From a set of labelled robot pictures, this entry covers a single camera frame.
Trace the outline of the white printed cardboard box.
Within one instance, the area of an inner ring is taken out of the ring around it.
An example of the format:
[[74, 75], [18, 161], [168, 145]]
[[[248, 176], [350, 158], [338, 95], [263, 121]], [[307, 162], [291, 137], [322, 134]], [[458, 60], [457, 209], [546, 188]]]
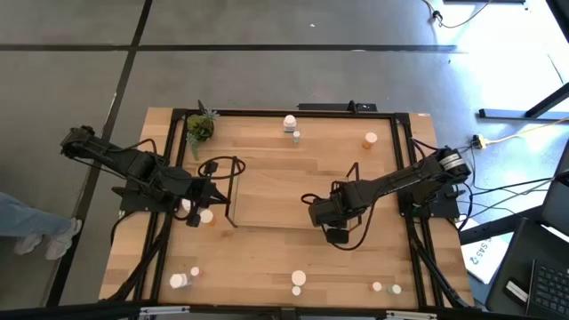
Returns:
[[483, 284], [489, 284], [509, 245], [499, 236], [461, 246], [467, 271]]

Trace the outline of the person's shoe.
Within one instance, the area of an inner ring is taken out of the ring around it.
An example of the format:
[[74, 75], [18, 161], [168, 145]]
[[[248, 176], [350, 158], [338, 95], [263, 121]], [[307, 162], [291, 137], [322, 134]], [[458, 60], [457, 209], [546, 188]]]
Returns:
[[47, 260], [58, 260], [62, 258], [73, 244], [73, 237], [82, 229], [83, 222], [76, 218], [71, 220], [70, 227], [60, 235], [50, 238], [47, 245], [45, 258]]
[[19, 238], [14, 246], [14, 252], [25, 255], [32, 252], [43, 240], [42, 235], [34, 234]]

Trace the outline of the silver aluminium bracket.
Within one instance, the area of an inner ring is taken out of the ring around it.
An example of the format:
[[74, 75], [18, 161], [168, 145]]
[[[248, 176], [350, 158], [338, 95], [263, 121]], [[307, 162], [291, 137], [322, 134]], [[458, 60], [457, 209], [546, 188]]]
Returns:
[[152, 318], [164, 315], [185, 314], [190, 311], [190, 306], [154, 306], [140, 309], [139, 317]]
[[387, 310], [386, 318], [397, 320], [438, 320], [437, 314], [404, 310]]

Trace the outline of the black monitor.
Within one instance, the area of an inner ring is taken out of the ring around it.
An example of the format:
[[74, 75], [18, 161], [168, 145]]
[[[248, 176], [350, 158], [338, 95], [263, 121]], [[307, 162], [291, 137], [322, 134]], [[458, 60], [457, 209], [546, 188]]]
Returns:
[[541, 219], [549, 227], [569, 236], [569, 140], [542, 204]]

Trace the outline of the black desk base frame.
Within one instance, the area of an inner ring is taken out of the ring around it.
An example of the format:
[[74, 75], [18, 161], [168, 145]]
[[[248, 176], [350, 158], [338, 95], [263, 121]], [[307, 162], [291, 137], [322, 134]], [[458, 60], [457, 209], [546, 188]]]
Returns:
[[569, 99], [569, 83], [562, 85], [527, 110], [481, 108], [478, 110], [478, 116], [486, 119], [557, 121], [569, 117], [569, 111], [553, 112], [551, 109], [567, 99]]

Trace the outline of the potted succulent plant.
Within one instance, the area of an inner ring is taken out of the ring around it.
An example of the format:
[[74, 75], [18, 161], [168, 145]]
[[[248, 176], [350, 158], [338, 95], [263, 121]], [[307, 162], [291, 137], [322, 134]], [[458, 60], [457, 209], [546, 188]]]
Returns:
[[199, 145], [213, 136], [214, 123], [220, 116], [216, 110], [206, 108], [201, 100], [197, 101], [197, 105], [198, 113], [190, 115], [186, 122], [186, 140], [195, 160], [199, 159]]

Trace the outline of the black bar bracket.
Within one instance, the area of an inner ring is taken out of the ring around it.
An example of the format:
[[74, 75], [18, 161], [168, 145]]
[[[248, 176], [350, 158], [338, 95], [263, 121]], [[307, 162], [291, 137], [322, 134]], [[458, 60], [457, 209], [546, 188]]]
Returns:
[[358, 103], [353, 100], [348, 103], [300, 103], [297, 105], [297, 109], [305, 111], [348, 111], [352, 113], [378, 111], [375, 104]]

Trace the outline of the person's leg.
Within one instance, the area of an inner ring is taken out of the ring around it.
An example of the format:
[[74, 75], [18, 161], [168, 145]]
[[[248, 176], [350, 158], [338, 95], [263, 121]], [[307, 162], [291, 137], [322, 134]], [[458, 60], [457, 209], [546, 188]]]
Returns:
[[0, 236], [59, 236], [73, 226], [71, 219], [37, 210], [0, 192]]

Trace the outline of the black side desk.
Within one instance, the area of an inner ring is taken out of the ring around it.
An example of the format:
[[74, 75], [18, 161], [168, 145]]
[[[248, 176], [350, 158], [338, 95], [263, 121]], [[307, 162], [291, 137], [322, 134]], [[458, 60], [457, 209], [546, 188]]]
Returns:
[[539, 224], [521, 220], [494, 277], [485, 306], [494, 313], [526, 316], [526, 303], [518, 304], [503, 291], [509, 279], [529, 293], [534, 260], [553, 268], [569, 269], [569, 243]]

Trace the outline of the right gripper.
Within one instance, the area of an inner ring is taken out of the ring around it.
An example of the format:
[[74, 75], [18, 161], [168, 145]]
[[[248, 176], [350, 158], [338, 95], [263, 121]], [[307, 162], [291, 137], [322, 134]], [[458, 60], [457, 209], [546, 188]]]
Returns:
[[349, 231], [344, 229], [348, 225], [351, 208], [340, 196], [331, 198], [317, 198], [309, 205], [309, 217], [314, 227], [323, 225], [332, 227], [325, 231], [325, 238], [329, 244], [347, 244]]

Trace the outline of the black diagonal desk bar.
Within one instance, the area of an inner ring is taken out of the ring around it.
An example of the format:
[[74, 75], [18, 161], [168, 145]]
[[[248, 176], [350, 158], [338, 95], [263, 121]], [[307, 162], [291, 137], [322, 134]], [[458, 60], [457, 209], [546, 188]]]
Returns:
[[529, 221], [540, 221], [543, 206], [535, 206], [525, 211], [511, 214], [497, 220], [462, 230], [459, 233], [461, 245], [473, 244], [494, 236], [501, 236], [517, 229], [519, 221], [527, 219]]

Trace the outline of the black device white label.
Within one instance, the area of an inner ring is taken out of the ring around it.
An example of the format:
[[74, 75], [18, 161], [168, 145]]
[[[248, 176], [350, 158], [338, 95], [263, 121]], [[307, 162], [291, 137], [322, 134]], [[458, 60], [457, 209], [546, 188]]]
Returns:
[[514, 279], [509, 279], [503, 288], [503, 291], [512, 300], [518, 304], [525, 304], [528, 301], [528, 293], [522, 289]]

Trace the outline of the clear acrylic tray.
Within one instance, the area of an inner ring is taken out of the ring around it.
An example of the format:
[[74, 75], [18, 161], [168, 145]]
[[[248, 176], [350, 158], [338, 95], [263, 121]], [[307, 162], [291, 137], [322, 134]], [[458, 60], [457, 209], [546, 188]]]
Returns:
[[237, 228], [312, 229], [310, 195], [326, 198], [338, 183], [359, 178], [357, 162], [320, 169], [316, 159], [251, 158], [234, 179], [228, 219]]

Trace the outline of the black laptop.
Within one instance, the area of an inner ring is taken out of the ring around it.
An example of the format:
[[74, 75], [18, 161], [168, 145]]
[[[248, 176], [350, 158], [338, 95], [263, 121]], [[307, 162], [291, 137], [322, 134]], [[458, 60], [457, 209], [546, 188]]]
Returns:
[[544, 320], [569, 320], [569, 269], [534, 260], [526, 315]]

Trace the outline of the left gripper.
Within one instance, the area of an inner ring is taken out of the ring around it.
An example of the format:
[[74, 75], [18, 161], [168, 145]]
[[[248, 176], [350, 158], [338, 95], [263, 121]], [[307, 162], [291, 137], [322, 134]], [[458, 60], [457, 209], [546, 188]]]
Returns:
[[[205, 165], [206, 179], [190, 180], [188, 182], [188, 188], [181, 198], [189, 200], [201, 208], [208, 208], [210, 204], [229, 204], [230, 200], [217, 189], [218, 178], [213, 176], [218, 166], [218, 163], [215, 161], [207, 162]], [[186, 225], [197, 228], [200, 221], [201, 216], [199, 209], [194, 208], [188, 213]]]

